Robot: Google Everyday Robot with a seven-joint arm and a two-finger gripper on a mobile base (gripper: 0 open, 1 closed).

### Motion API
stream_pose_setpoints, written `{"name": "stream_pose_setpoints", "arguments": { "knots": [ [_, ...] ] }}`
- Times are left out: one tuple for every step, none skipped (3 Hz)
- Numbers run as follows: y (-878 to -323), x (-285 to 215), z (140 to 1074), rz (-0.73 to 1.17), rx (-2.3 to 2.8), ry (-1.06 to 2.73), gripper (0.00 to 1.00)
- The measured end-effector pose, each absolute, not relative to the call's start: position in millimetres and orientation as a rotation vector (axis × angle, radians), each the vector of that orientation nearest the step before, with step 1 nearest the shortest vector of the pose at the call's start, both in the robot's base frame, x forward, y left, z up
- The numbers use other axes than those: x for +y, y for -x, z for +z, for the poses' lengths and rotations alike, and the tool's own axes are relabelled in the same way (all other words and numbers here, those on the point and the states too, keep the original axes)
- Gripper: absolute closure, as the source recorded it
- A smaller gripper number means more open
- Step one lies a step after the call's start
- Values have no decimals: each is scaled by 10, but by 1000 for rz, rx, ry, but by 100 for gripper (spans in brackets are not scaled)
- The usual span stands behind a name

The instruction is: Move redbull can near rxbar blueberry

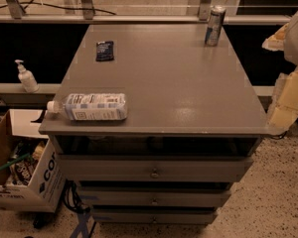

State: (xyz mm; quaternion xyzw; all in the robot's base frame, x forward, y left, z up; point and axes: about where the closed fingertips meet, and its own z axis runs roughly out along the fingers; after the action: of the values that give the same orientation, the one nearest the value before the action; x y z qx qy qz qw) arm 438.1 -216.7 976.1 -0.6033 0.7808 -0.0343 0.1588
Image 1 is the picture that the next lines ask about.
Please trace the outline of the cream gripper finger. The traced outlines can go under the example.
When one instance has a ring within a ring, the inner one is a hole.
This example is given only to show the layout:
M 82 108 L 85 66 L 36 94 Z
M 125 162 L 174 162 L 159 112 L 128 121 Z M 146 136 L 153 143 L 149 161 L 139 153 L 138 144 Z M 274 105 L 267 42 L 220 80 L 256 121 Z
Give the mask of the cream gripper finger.
M 267 124 L 287 131 L 298 118 L 298 66 L 290 74 L 280 73 L 268 108 Z
M 278 29 L 273 35 L 271 35 L 262 43 L 262 47 L 273 52 L 284 51 L 284 41 L 286 39 L 288 26 L 289 24 L 286 23 L 280 29 Z

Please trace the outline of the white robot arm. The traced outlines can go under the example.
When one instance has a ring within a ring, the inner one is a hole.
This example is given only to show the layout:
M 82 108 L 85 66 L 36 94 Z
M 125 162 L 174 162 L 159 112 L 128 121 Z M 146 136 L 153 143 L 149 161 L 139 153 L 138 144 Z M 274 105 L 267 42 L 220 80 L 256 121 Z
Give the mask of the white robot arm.
M 289 23 L 267 38 L 262 47 L 282 51 L 284 58 L 296 65 L 290 74 L 279 74 L 267 113 L 267 125 L 285 132 L 298 118 L 298 11 Z

